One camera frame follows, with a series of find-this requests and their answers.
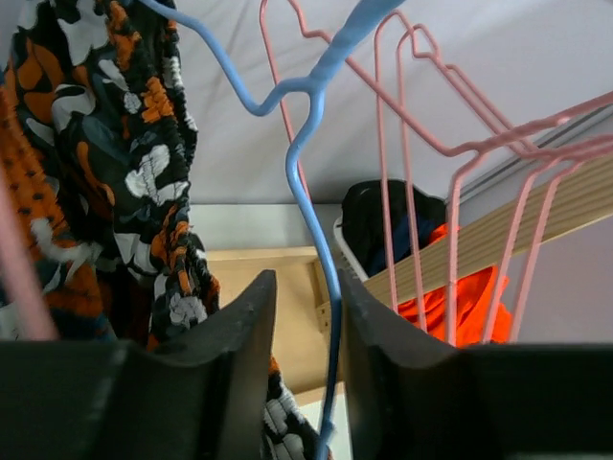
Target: blue hanger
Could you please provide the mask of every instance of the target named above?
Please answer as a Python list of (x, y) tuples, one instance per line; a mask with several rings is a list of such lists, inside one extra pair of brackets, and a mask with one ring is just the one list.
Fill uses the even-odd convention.
[(298, 174), (298, 158), (304, 145), (313, 136), (317, 127), (321, 124), (326, 102), (326, 87), (334, 75), (341, 68), (345, 59), (349, 57), (357, 44), (368, 35), (381, 20), (404, 0), (361, 0), (349, 15), (343, 28), (336, 33), (328, 49), (322, 54), (317, 64), (308, 76), (296, 79), (280, 81), (263, 103), (256, 103), (244, 83), (238, 75), (237, 69), (225, 53), (213, 34), (197, 19), (186, 14), (161, 5), (156, 0), (138, 0), (158, 14), (167, 19), (174, 20), (179, 24), (192, 29), (202, 37), (221, 66), (228, 81), (237, 93), (240, 102), (252, 115), (263, 117), (268, 115), (281, 99), (288, 93), (306, 93), (310, 100), (310, 111), (305, 123), (298, 131), (294, 141), (287, 149), (285, 156), (285, 175), (287, 183), (294, 194), (298, 207), (306, 221), (317, 253), (322, 263), (322, 268), (328, 285), (328, 293), (331, 307), (331, 327), (329, 345), (329, 366), (326, 382), (326, 396), (322, 409), (320, 424), (320, 442), (317, 446), (315, 460), (326, 460), (329, 438), (333, 432), (331, 422), (334, 403), (334, 387), (338, 371), (338, 352), (341, 338), (341, 289), (334, 267), (334, 261), (326, 243), (324, 231), (315, 215), (313, 205), (308, 199), (300, 176)]

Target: ceiling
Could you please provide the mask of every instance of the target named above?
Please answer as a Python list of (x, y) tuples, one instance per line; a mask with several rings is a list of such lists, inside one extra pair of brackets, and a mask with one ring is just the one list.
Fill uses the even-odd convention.
[[(0, 30), (22, 0), (3, 0)], [(176, 0), (183, 12), (202, 20), (231, 56), (257, 101), (272, 87), (261, 41), (257, 0)], [(302, 0), (312, 29), (334, 32), (355, 0)], [(325, 49), (320, 39), (304, 39), (286, 0), (270, 0), (268, 24), (283, 77), (305, 75)], [(445, 61), (458, 64), (515, 124), (542, 117), (610, 91), (613, 4), (606, 0), (407, 0), (412, 23), (424, 23), (437, 38)], [(396, 22), (382, 37), (383, 85), (396, 94)], [(192, 170), (195, 203), (293, 202), (284, 178), (287, 139), (276, 109), (266, 118), (249, 115), (200, 38), (182, 30), (184, 81), (188, 104), (200, 128)], [(6, 38), (0, 37), (0, 57)], [(353, 56), (373, 72), (372, 38)], [(482, 139), (488, 132), (436, 71), (405, 60), (407, 106), (449, 146)], [(306, 97), (288, 98), (295, 127), (308, 111)], [(398, 122), (386, 114), (390, 174), (401, 176)], [(466, 156), (446, 159), (411, 138), (413, 175), (425, 192), (446, 196), (451, 175)], [(324, 122), (302, 155), (311, 195), (317, 202), (339, 201), (351, 184), (379, 175), (375, 97), (349, 68), (329, 87)], [(508, 158), (501, 149), (474, 175)]]

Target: floral garment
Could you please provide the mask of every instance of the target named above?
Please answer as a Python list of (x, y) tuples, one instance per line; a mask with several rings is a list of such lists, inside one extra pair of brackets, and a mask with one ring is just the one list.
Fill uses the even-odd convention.
[[(62, 338), (152, 350), (218, 311), (190, 231), (197, 129), (174, 23), (138, 2), (27, 0), (1, 95), (4, 172)], [(263, 459), (314, 456), (272, 357), (263, 417)]]

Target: clothes hanger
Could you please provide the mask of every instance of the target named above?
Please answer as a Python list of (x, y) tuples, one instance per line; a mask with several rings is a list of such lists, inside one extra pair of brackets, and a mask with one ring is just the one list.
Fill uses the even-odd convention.
[(310, 140), (317, 127), (321, 124), (326, 102), (326, 88), (336, 75), (346, 58), (357, 44), (368, 35), (379, 22), (404, 0), (360, 0), (349, 15), (345, 25), (336, 33), (328, 49), (322, 54), (315, 66), (306, 77), (280, 81), (268, 94), (262, 103), (256, 103), (246, 86), (240, 79), (237, 69), (225, 53), (213, 34), (194, 17), (188, 16), (173, 8), (158, 3), (157, 0), (124, 0), (129, 6), (134, 1), (140, 1), (167, 19), (195, 31), (207, 44), (226, 78), (237, 93), (237, 96), (252, 115), (263, 117), (268, 115), (281, 99), (289, 93), (306, 93), (310, 101), (310, 109), (305, 123), (298, 131), (294, 141), (289, 145), (285, 156), (285, 175), (289, 188), (296, 198), (298, 207), (310, 231), (315, 248), (319, 255), (326, 284), (328, 285), (331, 327), (329, 345), (329, 367), (326, 382), (326, 396), (320, 422), (320, 441), (316, 450), (315, 460), (326, 460), (329, 438), (333, 432), (331, 422), (334, 403), (334, 388), (338, 372), (338, 353), (341, 336), (341, 290), (334, 266), (334, 261), (326, 242), (324, 231), (317, 219), (315, 210), (300, 181), (298, 159), (304, 145)]

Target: wire hanger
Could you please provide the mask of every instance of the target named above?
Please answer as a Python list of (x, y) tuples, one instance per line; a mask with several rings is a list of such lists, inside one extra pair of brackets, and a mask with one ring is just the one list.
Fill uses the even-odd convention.
[[(124, 0), (126, 5), (135, 0)], [(166, 7), (157, 0), (137, 0), (167, 19), (192, 29), (207, 44), (228, 81), (237, 93), (240, 102), (252, 115), (263, 117), (274, 110), (281, 99), (289, 93), (306, 93), (310, 101), (310, 109), (305, 123), (298, 131), (285, 156), (285, 175), (292, 194), (310, 231), (315, 248), (324, 270), (331, 307), (331, 327), (329, 343), (329, 364), (326, 382), (326, 396), (320, 422), (320, 440), (317, 446), (315, 460), (326, 460), (329, 439), (333, 432), (331, 421), (334, 403), (334, 389), (338, 372), (338, 354), (341, 337), (341, 289), (336, 274), (332, 255), (326, 242), (324, 231), (317, 219), (313, 205), (300, 181), (298, 159), (304, 145), (310, 140), (317, 127), (321, 124), (326, 102), (326, 87), (346, 58), (357, 44), (368, 35), (379, 22), (398, 7), (404, 0), (360, 0), (349, 15), (345, 25), (336, 33), (328, 49), (319, 58), (306, 77), (280, 81), (268, 94), (262, 103), (256, 103), (246, 86), (240, 79), (237, 69), (223, 50), (213, 34), (194, 17), (175, 9)]]

